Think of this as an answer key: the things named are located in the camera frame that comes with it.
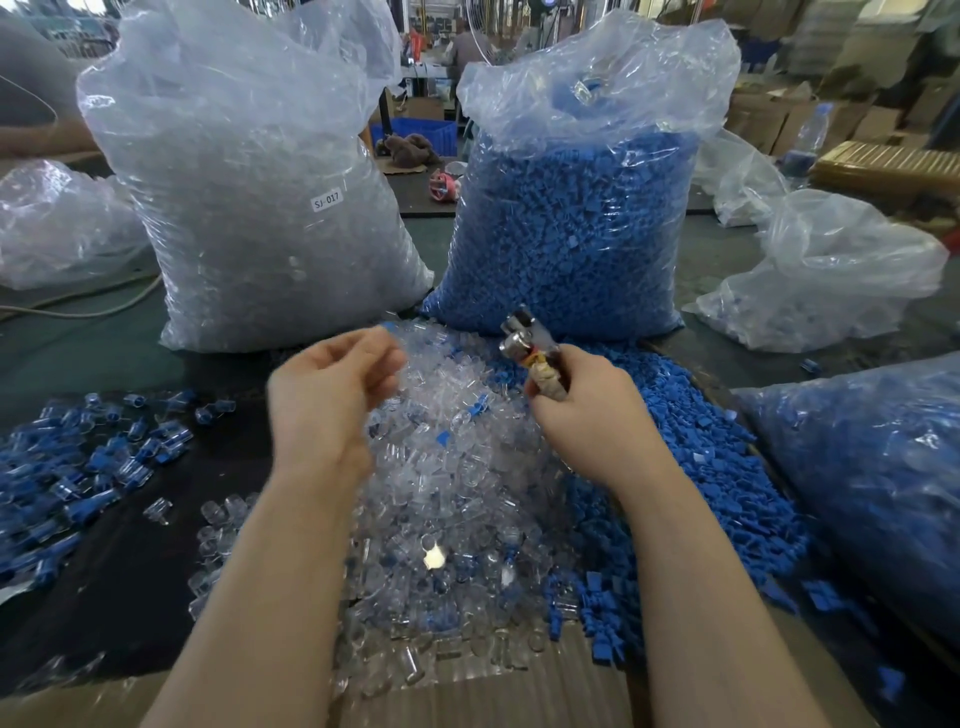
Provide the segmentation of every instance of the metal tool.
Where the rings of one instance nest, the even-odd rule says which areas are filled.
[[[542,394],[551,400],[564,401],[568,382],[564,376],[560,345],[553,340],[547,327],[522,303],[500,328],[507,334],[500,342],[500,352],[527,369]]]

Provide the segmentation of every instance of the clear plastic bag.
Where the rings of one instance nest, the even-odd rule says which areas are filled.
[[[868,582],[960,648],[960,353],[734,393]]]
[[[763,231],[766,257],[685,310],[748,349],[808,352],[896,331],[913,299],[936,293],[947,249],[868,203],[791,192]]]
[[[722,22],[620,10],[508,65],[469,65],[457,93],[482,133],[424,312],[493,333],[528,303],[551,331],[594,339],[678,326],[697,145],[723,123],[738,68]]]
[[[412,306],[432,283],[356,136],[399,77],[389,8],[295,13],[143,0],[78,80],[156,249],[171,349],[293,346]]]
[[[0,180],[0,284],[24,290],[119,270],[150,245],[115,178],[37,159]]]
[[[764,224],[790,191],[766,155],[726,129],[701,143],[693,181],[713,196],[724,228]]]

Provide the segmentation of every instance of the label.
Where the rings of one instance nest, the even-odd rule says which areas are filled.
[[[320,212],[328,207],[339,205],[343,200],[343,191],[340,189],[340,187],[334,187],[333,189],[327,190],[319,197],[313,198],[313,200],[310,201],[310,204],[313,206],[314,212]]]

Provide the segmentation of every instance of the water bottle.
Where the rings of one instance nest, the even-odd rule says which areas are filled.
[[[780,160],[780,171],[795,187],[805,185],[806,176],[824,146],[830,126],[833,104],[818,104],[813,115],[804,122],[797,133],[793,149]]]

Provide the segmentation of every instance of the worker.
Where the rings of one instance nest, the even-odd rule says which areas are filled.
[[[534,417],[634,534],[657,728],[827,728],[727,536],[610,361],[563,346],[569,396]],[[367,414],[406,357],[383,327],[322,341],[267,386],[274,465],[142,728],[316,728],[326,721]]]
[[[493,59],[493,46],[481,32],[474,32],[470,28],[469,18],[457,20],[460,28],[453,40],[446,48],[444,65],[452,65],[457,69],[457,78],[462,78],[468,63],[485,63]]]
[[[96,151],[77,108],[76,78],[54,43],[0,8],[0,158]]]

